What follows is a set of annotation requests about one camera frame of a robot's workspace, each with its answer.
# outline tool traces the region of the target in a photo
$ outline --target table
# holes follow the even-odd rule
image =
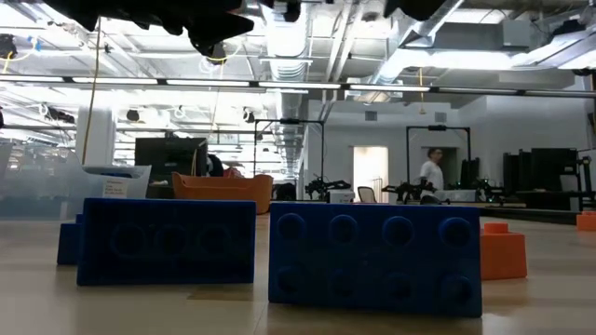
[[[526,234],[527,280],[485,282],[482,319],[267,303],[268,218],[254,286],[78,288],[56,267],[56,222],[0,222],[0,332],[9,335],[596,334],[596,234],[508,221]]]

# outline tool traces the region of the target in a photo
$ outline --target person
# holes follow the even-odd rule
[[[443,189],[443,172],[439,167],[443,152],[439,148],[430,148],[427,152],[428,160],[420,168],[420,178],[424,178],[437,190]]]

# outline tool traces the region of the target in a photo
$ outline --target black monitor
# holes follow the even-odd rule
[[[207,152],[205,139],[136,139],[134,163],[138,166],[151,166],[152,181],[171,182],[172,172],[192,174],[193,157],[196,163],[195,175],[207,175]]]
[[[561,175],[577,174],[577,150],[569,148],[532,149],[532,187],[562,191]]]

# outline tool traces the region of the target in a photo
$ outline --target orange lego brick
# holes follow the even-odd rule
[[[579,232],[596,232],[596,211],[583,211],[576,217]]]
[[[525,278],[525,236],[510,233],[504,222],[487,222],[481,234],[482,280]]]

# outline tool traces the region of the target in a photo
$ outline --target blue lego brick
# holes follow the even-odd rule
[[[58,265],[76,265],[80,248],[81,225],[78,223],[63,223],[60,225],[60,240],[58,242]]]
[[[272,204],[269,301],[480,317],[480,213]]]
[[[76,282],[252,283],[254,202],[86,199]]]

